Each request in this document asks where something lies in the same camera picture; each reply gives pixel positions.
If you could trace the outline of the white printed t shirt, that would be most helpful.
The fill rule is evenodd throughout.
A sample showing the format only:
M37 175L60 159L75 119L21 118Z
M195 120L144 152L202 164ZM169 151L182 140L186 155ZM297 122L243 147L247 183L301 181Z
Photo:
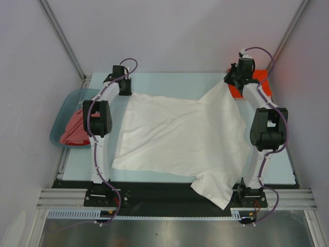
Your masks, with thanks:
M112 167L195 177L192 189L224 209L250 152L245 129L224 82L198 100L134 93Z

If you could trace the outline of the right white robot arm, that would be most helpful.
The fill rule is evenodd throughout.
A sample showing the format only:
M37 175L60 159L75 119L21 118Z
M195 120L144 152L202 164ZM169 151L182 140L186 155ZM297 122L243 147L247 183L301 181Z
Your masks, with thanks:
M254 110L254 118L249 132L253 152L249 168L241 178L237 188L237 201L242 206L250 206L263 193L263 171L273 154L285 148L288 130L288 111L275 105L268 97L258 79L253 77L254 59L241 55L237 63L232 63L224 82L235 87Z

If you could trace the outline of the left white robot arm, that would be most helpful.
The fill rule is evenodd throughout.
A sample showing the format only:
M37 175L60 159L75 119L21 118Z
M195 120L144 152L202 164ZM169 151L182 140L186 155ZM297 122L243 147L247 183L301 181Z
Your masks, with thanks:
M95 97L82 103L83 128L86 131L93 156L91 182L108 185L110 168L107 159L107 145L113 128L110 105L116 97L132 95L130 68L114 65L112 72L103 81L103 88Z

